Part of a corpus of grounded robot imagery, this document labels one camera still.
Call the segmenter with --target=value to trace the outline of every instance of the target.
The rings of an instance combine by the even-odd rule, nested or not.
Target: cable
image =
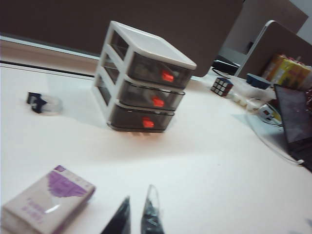
[[[219,72],[217,72],[217,70],[216,70],[215,68],[212,68],[212,70],[213,70],[215,73],[217,73],[219,76],[222,76],[222,77],[224,77],[224,78],[226,78],[226,79],[231,79],[231,78],[226,77],[225,75],[222,75],[222,74],[220,74]]]
[[[304,160],[302,160],[302,159],[300,159],[300,160],[298,160],[298,161],[295,161],[295,160],[292,160],[292,159],[290,159],[290,158],[288,158],[288,157],[285,157],[285,156],[282,155],[280,152],[278,152],[276,149],[274,149],[272,146],[270,146],[267,142],[265,142],[265,141],[262,139],[261,136],[259,136],[259,134],[258,134],[258,133],[256,132],[256,130],[254,129],[253,125],[251,124],[251,122],[250,122],[250,120],[249,120],[249,113],[248,113],[247,110],[246,110],[245,116],[246,116],[246,121],[247,121],[247,123],[249,124],[250,128],[251,128],[252,131],[255,133],[255,135],[262,141],[263,144],[265,144],[265,145],[266,145],[269,149],[271,149],[275,154],[277,154],[278,156],[282,157],[283,159],[285,159],[285,160],[287,160],[287,161],[289,161],[289,162],[292,162],[292,163],[294,163],[294,164],[296,164],[296,165],[300,165],[300,164],[304,163]]]

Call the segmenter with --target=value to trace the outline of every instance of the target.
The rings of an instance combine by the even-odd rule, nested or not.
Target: plastic drawer organizer
[[[111,128],[163,132],[195,69],[164,39],[112,21],[93,90]]]

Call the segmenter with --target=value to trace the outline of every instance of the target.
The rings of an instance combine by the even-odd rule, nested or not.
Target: gray wall
[[[290,1],[309,16],[309,18],[303,24],[297,35],[300,36],[303,40],[312,44],[312,0],[290,0]]]
[[[312,0],[293,1],[300,2],[302,7],[305,2],[311,10]],[[267,21],[275,20],[297,33],[307,18],[308,16],[289,0],[246,0],[223,47],[246,54],[249,42],[254,42]]]

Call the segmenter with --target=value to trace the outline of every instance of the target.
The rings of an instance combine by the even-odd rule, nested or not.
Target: purple packaging
[[[57,166],[1,208],[1,227],[13,234],[59,234],[95,186]]]

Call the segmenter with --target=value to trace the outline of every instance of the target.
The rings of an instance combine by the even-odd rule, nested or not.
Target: gray translucent drawer
[[[135,53],[128,76],[184,89],[193,71]]]
[[[143,111],[115,105],[108,124],[120,131],[162,132],[173,112]]]
[[[164,91],[125,81],[119,101],[125,105],[175,111],[184,92]]]

